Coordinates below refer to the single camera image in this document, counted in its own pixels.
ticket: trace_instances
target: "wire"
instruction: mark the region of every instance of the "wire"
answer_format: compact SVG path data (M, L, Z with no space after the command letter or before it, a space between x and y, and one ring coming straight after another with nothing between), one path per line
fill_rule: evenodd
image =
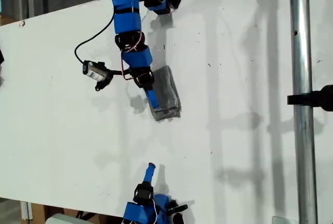
M100 34L102 34L103 31L105 31L105 30L106 30L106 29L112 24L113 19L114 19L114 10L113 10L113 15L112 15L112 18L111 18L110 22L109 22L109 23L108 23L108 24L107 24L107 25L106 25L101 31L99 31L99 32L98 32L96 35L94 35L92 38L89 38L88 40L86 40L86 41L80 43L80 44L75 48L75 50L74 50L74 54L75 54L76 58L79 60L80 63L83 64L82 60L78 57L78 54L76 53L77 50L78 50L78 48L81 47L83 44L86 44L87 42L90 42L91 40L95 39L95 38L98 37Z
M91 218L93 218L96 214L95 213L87 213L84 216L81 216L81 220L90 220Z
M80 219L82 217L82 215L83 215L83 211L78 211L75 218Z
M139 38L139 40L136 42L136 44L134 44L134 46L131 47L128 51L125 51L125 53L128 53L128 52L134 50L134 49L138 46L138 44L141 42L141 39L142 39L142 31L140 31L140 38Z
M155 203L155 200L154 200L154 199L152 199L152 201L154 202L154 210L155 210L155 215L156 215L155 221L154 221L154 223L153 223L153 224L155 224L156 221L157 221L156 203Z

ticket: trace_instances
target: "metal pole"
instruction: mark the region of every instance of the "metal pole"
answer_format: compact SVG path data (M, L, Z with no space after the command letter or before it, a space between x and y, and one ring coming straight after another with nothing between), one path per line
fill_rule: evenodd
M293 93L312 91L309 0L290 0ZM313 109L294 106L298 206L300 224L317 224Z

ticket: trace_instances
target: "folded gray cloth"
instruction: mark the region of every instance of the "folded gray cloth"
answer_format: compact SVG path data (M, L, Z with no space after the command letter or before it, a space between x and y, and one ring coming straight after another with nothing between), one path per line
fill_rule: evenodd
M159 108L154 109L149 104L153 117L156 121L180 117L182 105L170 67L164 66L153 73L155 82L152 87L160 106Z

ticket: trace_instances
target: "white surface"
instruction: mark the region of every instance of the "white surface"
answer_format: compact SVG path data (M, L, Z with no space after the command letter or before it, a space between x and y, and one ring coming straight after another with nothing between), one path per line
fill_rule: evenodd
M311 9L321 89L333 82L333 4ZM133 82L97 93L81 74L74 48L106 25L110 0L1 27L0 197L122 216L153 162L155 191L189 203L186 223L297 220L289 12L289 0L183 0L166 26L149 13L154 67L166 59L183 105L162 123ZM79 55L119 69L113 27ZM333 115L316 109L315 123L319 221L331 223Z
M273 224L298 224L298 221L273 216Z
M45 224L91 224L91 222L70 217L67 215L55 214L52 217L48 218Z

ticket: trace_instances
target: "blue robotic arm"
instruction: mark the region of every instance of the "blue robotic arm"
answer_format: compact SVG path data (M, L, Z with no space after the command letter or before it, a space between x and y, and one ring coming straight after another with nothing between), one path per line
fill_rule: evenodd
M151 186L155 165L149 163L144 180L134 191L132 202L126 205L123 222L129 224L169 224L172 216L173 224L184 224L182 211L188 208L187 205L178 206L175 200L169 196L153 193Z
M154 109L159 109L159 102L153 90L154 75L150 65L152 56L149 47L145 44L145 35L142 32L139 2L157 13L158 15L169 14L170 8L177 9L181 0L112 0L114 12L110 23L95 36L79 44L75 49L77 59L83 64L83 74L97 81L95 90L105 88L113 79L114 75L123 75L124 79L133 79L139 88L144 89ZM105 63L93 61L81 61L76 53L84 43L101 34L114 20L116 32L115 42L121 50L121 71L109 70ZM129 65L129 69L123 69L123 61Z

